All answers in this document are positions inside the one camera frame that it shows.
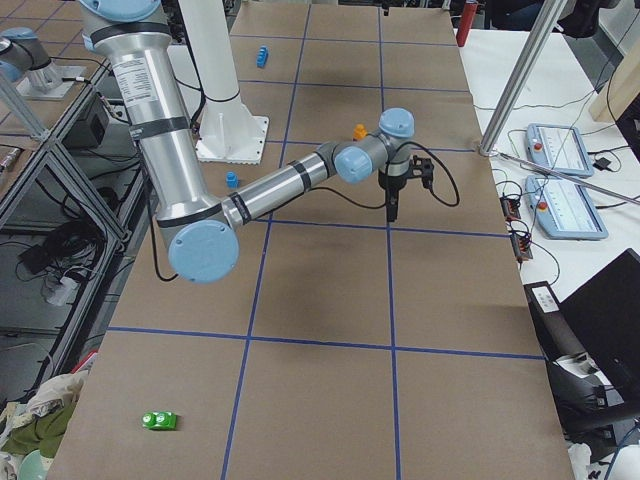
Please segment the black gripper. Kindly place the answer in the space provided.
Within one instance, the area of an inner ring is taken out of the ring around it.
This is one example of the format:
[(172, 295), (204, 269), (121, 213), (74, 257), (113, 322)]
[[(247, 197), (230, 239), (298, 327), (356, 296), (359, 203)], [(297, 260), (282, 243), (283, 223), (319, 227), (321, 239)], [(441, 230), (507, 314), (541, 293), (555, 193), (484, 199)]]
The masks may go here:
[(402, 163), (391, 163), (378, 171), (378, 185), (386, 191), (386, 219), (395, 222), (398, 217), (399, 191), (409, 180), (419, 179), (426, 190), (431, 190), (434, 165), (429, 157), (411, 156)]

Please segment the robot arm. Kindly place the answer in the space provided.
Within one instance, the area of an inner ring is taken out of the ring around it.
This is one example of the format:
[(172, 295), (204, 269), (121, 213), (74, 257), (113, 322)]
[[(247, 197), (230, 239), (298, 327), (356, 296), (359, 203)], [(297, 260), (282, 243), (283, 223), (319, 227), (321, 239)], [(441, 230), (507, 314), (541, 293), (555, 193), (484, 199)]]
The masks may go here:
[(52, 62), (36, 33), (27, 27), (1, 32), (1, 73), (11, 82), (27, 72), (39, 71)]
[(268, 130), (268, 119), (253, 115), (242, 101), (222, 4), (178, 5), (204, 98), (200, 133), (193, 130), (170, 59), (172, 34), (162, 4), (85, 1), (81, 9), (88, 45), (112, 67), (132, 140), (158, 197), (155, 222), (179, 277), (198, 284), (222, 279), (238, 262), (239, 227), (320, 189), (333, 176), (356, 184), (379, 174), (389, 193), (403, 186), (413, 164), (414, 118), (391, 108), (362, 139), (322, 144), (219, 195), (207, 164), (258, 162)]

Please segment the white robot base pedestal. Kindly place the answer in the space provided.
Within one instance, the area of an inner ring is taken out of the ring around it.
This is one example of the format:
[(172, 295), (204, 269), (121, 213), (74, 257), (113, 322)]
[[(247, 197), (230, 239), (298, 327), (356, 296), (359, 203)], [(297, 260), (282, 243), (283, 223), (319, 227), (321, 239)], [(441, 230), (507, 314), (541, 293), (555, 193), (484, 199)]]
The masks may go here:
[(179, 7), (206, 98), (196, 143), (199, 159), (258, 164), (269, 119), (252, 115), (242, 101), (223, 3), (185, 0)]

